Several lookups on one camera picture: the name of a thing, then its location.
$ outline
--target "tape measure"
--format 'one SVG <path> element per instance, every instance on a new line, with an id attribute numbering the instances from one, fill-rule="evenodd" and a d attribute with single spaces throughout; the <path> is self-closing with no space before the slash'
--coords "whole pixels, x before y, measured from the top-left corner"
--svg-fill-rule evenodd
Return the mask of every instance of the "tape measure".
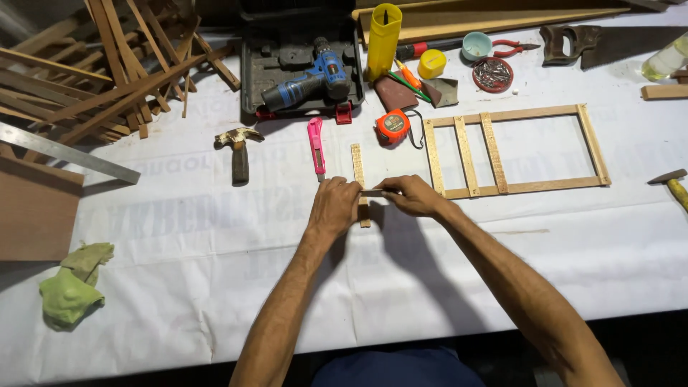
<path id="1" fill-rule="evenodd" d="M 420 122 L 422 125 L 423 117 L 416 110 L 411 109 L 411 112 L 416 113 L 420 117 Z M 406 138 L 408 134 L 411 138 L 411 144 L 416 149 L 423 149 L 423 138 L 425 137 L 425 132 L 422 132 L 420 137 L 420 146 L 416 146 L 413 141 L 413 132 L 411 131 L 411 121 L 409 117 L 401 111 L 401 109 L 395 109 L 386 115 L 378 118 L 376 121 L 375 130 L 380 135 L 384 142 L 384 145 L 391 145 L 398 143 L 399 141 Z"/>

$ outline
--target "orange screwdriver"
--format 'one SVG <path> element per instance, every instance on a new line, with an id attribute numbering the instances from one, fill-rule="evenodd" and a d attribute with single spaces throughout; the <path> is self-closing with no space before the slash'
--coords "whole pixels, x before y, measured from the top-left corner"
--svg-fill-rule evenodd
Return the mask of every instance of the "orange screwdriver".
<path id="1" fill-rule="evenodd" d="M 411 70 L 409 70 L 409 68 L 406 67 L 406 65 L 404 65 L 404 63 L 401 63 L 401 61 L 398 60 L 397 58 L 394 58 L 394 60 L 396 62 L 396 65 L 399 67 L 399 70 L 401 70 L 401 74 L 403 74 L 404 78 L 406 78 L 406 81 L 408 83 L 410 83 L 411 86 L 420 90 L 420 88 L 422 87 L 422 83 L 416 77 L 413 76 L 413 74 L 411 73 Z"/>

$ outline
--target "cordless drill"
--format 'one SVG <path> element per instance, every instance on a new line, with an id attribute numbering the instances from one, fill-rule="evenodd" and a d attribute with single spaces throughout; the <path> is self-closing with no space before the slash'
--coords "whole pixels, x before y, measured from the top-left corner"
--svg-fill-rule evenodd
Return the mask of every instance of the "cordless drill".
<path id="1" fill-rule="evenodd" d="M 263 102 L 270 112 L 301 102 L 321 88 L 325 88 L 327 96 L 335 101 L 349 94 L 351 81 L 327 39 L 315 38 L 313 46 L 316 55 L 313 68 L 306 70 L 299 78 L 284 81 L 261 93 Z"/>

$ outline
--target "black cable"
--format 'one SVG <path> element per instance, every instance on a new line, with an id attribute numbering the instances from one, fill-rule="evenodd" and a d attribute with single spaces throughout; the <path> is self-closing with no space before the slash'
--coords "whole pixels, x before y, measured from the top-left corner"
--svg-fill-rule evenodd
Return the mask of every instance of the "black cable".
<path id="1" fill-rule="evenodd" d="M 414 109 L 409 109 L 410 112 L 416 113 L 418 118 L 420 118 L 420 132 L 422 133 L 422 136 L 420 137 L 420 146 L 416 145 L 416 142 L 413 141 L 413 130 L 409 127 L 409 137 L 411 139 L 411 144 L 413 145 L 414 148 L 416 149 L 423 149 L 423 139 L 425 138 L 425 130 L 423 130 L 423 116 L 418 113 L 417 110 Z"/>

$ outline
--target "white tablecloth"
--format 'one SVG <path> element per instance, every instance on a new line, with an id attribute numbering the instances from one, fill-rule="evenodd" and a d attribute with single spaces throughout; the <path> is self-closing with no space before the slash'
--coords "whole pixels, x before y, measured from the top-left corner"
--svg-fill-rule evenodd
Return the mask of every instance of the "white tablecloth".
<path id="1" fill-rule="evenodd" d="M 587 21 L 600 25 L 680 25 L 688 5 L 665 14 Z M 537 28 L 494 35 L 540 43 Z M 459 80 L 459 105 L 425 118 L 587 103 L 612 179 L 610 187 L 459 200 L 457 204 L 550 280 L 586 319 L 688 307 L 688 216 L 666 187 L 647 180 L 688 166 L 688 103 L 645 102 L 638 73 L 648 55 L 582 72 L 579 65 L 542 68 L 542 49 L 508 59 L 511 91 L 477 90 L 458 50 L 446 53 L 444 76 Z M 224 59 L 239 72 L 236 56 Z M 410 61 L 415 71 L 417 61 Z M 142 172 L 136 186 L 87 189 L 72 248 L 112 242 L 115 257 L 100 269 L 105 307 L 72 332 L 42 320 L 38 283 L 50 265 L 14 266 L 0 274 L 0 385 L 139 373 L 237 359 L 263 301 L 291 258 L 318 183 L 307 118 L 255 127 L 248 142 L 250 182 L 231 185 L 231 151 L 213 136 L 241 125 L 239 93 L 212 75 L 197 82 L 189 112 L 170 105 L 137 134 L 93 154 Z M 353 180 L 350 145 L 361 144 L 368 188 L 388 176 L 430 179 L 425 150 L 405 140 L 378 145 L 374 120 L 385 113 L 373 90 L 352 125 L 323 123 L 327 176 Z M 416 140 L 420 121 L 411 117 Z M 490 167 L 477 125 L 469 142 L 480 185 Z M 494 124 L 508 182 L 591 176 L 574 118 Z M 465 187 L 450 127 L 436 129 L 445 187 Z M 86 185 L 108 177 L 87 174 Z M 370 229 L 355 224 L 325 259 L 298 352 L 465 335 L 514 328 L 446 231 L 430 219 L 402 215 L 384 199 Z M 343 259 L 336 266 L 334 261 Z"/>

